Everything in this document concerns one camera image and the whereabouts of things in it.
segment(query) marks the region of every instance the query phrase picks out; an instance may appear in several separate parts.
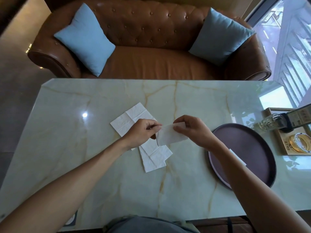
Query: amber glass ashtray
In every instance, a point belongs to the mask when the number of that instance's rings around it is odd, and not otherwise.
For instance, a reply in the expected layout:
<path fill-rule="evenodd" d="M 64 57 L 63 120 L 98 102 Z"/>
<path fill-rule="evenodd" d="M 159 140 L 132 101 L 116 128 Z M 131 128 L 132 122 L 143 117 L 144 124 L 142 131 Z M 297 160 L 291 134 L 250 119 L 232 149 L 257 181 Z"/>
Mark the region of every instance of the amber glass ashtray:
<path fill-rule="evenodd" d="M 296 133 L 289 138 L 290 145 L 299 153 L 311 153 L 311 137 L 305 133 Z"/>

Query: marble tabletop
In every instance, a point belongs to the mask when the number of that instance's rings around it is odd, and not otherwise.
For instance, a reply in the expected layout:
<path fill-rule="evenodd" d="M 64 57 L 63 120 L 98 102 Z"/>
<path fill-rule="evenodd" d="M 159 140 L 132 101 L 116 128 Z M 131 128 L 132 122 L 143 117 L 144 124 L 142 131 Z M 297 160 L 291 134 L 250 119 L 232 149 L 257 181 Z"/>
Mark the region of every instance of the marble tabletop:
<path fill-rule="evenodd" d="M 41 86 L 3 182 L 0 216 L 116 141 L 110 122 L 138 102 L 163 125 L 189 114 L 212 130 L 260 120 L 267 107 L 291 107 L 277 82 L 52 79 Z M 273 133 L 263 137 L 277 164 L 272 189 L 295 210 L 311 209 L 311 157 L 283 156 Z M 244 214 L 203 149 L 190 140 L 169 148 L 167 166 L 149 173 L 138 149 L 124 153 L 80 206 L 76 225 L 62 230 L 99 228 L 128 214 L 169 221 Z"/>

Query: gray floor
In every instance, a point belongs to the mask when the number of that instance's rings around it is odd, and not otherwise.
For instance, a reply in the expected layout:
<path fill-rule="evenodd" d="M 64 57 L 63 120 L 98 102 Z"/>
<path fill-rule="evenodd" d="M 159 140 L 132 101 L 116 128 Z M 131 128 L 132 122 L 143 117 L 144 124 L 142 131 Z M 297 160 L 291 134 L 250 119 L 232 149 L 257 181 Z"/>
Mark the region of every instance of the gray floor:
<path fill-rule="evenodd" d="M 49 14 L 44 0 L 28 0 L 0 37 L 0 186 L 40 86 L 54 77 L 26 54 Z"/>

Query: finger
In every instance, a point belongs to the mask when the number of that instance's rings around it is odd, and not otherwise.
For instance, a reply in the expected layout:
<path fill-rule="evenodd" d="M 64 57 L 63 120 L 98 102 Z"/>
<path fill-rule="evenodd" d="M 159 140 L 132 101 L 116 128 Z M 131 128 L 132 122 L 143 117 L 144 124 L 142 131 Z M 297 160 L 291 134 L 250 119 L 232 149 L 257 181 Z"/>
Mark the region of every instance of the finger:
<path fill-rule="evenodd" d="M 151 129 L 149 129 L 149 130 L 147 131 L 149 137 L 151 137 L 151 136 L 153 136 L 154 134 L 156 134 L 158 131 L 161 130 L 161 128 L 162 128 L 161 126 L 155 126 L 155 127 L 151 128 Z"/>
<path fill-rule="evenodd" d="M 183 115 L 177 118 L 173 123 L 189 122 L 191 118 L 194 118 L 194 117 L 190 115 Z"/>
<path fill-rule="evenodd" d="M 159 123 L 156 120 L 152 120 L 152 119 L 145 119 L 145 123 L 146 123 L 146 128 L 153 127 L 153 126 L 162 126 L 161 123 Z"/>
<path fill-rule="evenodd" d="M 187 133 L 188 133 L 188 130 L 189 130 L 188 128 L 182 128 L 182 127 L 179 127 L 179 126 L 175 126 L 175 127 L 173 127 L 173 129 L 176 132 L 181 133 L 181 134 L 183 134 L 185 136 L 187 136 Z"/>

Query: pillow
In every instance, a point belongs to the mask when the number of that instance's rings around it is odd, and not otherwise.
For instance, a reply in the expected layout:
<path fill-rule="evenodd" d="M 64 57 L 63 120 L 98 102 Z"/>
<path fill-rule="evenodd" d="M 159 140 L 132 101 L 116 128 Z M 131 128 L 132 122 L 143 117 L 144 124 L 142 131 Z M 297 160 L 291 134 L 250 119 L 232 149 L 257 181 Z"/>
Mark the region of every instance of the pillow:
<path fill-rule="evenodd" d="M 99 76 L 115 50 L 104 35 L 94 13 L 83 3 L 70 25 L 54 34 L 94 74 Z"/>
<path fill-rule="evenodd" d="M 189 52 L 221 66 L 254 33 L 211 8 Z"/>

